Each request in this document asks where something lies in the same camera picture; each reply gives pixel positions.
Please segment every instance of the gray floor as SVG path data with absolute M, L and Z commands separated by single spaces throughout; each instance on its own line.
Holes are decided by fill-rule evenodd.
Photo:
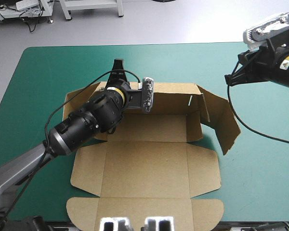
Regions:
M 244 29 L 274 13 L 289 12 L 289 0 L 125 0 L 116 9 L 74 11 L 66 21 L 55 4 L 55 23 L 0 24 L 0 101 L 27 47 L 241 41 Z

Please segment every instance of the box flap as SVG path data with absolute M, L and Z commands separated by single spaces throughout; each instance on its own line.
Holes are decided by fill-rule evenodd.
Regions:
M 92 85 L 64 107 L 64 118 L 79 108 L 96 92 L 105 87 L 106 82 Z M 70 92 L 66 100 L 80 90 Z M 100 133 L 97 139 L 108 141 L 160 141 L 187 142 L 202 139 L 200 118 L 209 122 L 209 114 L 203 94 L 192 83 L 155 83 L 154 106 L 150 114 L 141 110 L 126 110 L 121 124 L 112 135 Z
M 186 143 L 106 142 L 80 148 L 71 184 L 102 197 L 190 198 L 220 188 L 217 154 Z
M 68 102 L 66 105 L 63 107 L 63 120 L 67 118 L 68 114 L 70 114 L 72 111 L 75 109 L 81 107 L 92 95 L 92 92 L 94 92 L 98 86 L 101 83 L 95 83 L 90 85 L 86 90 L 84 90 L 82 93 L 80 93 L 78 96 L 76 96 L 73 100 Z M 78 94 L 82 89 L 78 89 L 72 92 L 69 92 L 66 94 L 66 99 L 65 102 L 72 97 L 74 97 L 76 94 Z
M 240 128 L 236 123 L 228 100 L 214 95 L 200 86 L 198 88 L 204 94 L 210 117 L 210 122 L 201 120 L 201 123 L 215 129 L 217 139 L 225 155 L 235 143 L 241 132 Z
M 223 215 L 219 200 L 73 197 L 66 208 L 73 224 L 83 231 L 98 231 L 102 217 L 129 217 L 138 231 L 150 216 L 173 216 L 178 231 L 210 231 Z
M 192 200 L 194 230 L 211 231 L 223 217 L 221 200 Z

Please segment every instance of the table surface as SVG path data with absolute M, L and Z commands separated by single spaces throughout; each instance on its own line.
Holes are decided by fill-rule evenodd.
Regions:
M 232 71 L 237 54 L 245 50 L 243 43 L 28 48 L 0 104 L 0 165 L 39 144 L 48 115 L 63 102 L 65 94 L 111 69 L 115 58 L 123 58 L 125 69 L 140 77 L 152 77 L 156 82 L 194 82 L 226 97 L 223 76 Z M 235 86 L 231 93 L 247 124 L 289 139 L 288 88 L 257 83 Z M 51 125 L 61 118 L 62 111 Z M 197 198 L 221 199 L 223 220 L 227 221 L 289 220 L 289 145 L 242 126 L 241 130 L 234 147 L 223 156 L 214 131 L 203 126 L 204 139 L 196 144 L 218 153 L 222 187 Z M 75 154 L 59 157 L 44 167 L 11 218 L 42 215 L 46 220 L 68 220 L 67 199 L 92 196 L 70 184 L 74 158 Z

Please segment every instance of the cardboard box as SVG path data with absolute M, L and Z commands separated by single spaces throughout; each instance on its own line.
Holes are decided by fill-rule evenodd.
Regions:
M 103 87 L 68 103 L 64 118 Z M 154 92 L 150 114 L 127 110 L 114 134 L 97 136 L 107 142 L 78 150 L 71 184 L 100 197 L 68 200 L 79 229 L 98 231 L 102 217 L 129 217 L 135 231 L 149 216 L 173 216 L 177 231 L 211 230 L 221 220 L 220 200 L 191 199 L 220 188 L 217 154 L 186 142 L 202 139 L 206 124 L 226 154 L 240 133 L 228 101 L 189 83 L 156 83 Z

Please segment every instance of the white shelf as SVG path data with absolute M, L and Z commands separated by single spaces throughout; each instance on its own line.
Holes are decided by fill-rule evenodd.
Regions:
M 44 7 L 44 12 L 43 12 L 43 16 L 51 16 L 53 13 L 53 3 L 54 2 L 50 2 L 48 3 L 46 0 L 41 0 L 41 3 Z M 13 9 L 16 9 L 16 5 L 12 5 L 10 6 Z M 17 11 L 13 11 L 13 10 L 9 10 L 9 9 L 5 9 L 4 11 L 0 11 L 0 13 L 2 14 L 2 16 L 4 18 L 18 18 L 19 15 L 21 14 L 21 12 L 17 12 Z M 31 13 L 24 13 L 21 15 L 21 17 L 37 17 L 37 14 L 31 14 Z
M 68 10 L 84 10 L 117 7 L 116 0 L 69 0 L 65 2 Z

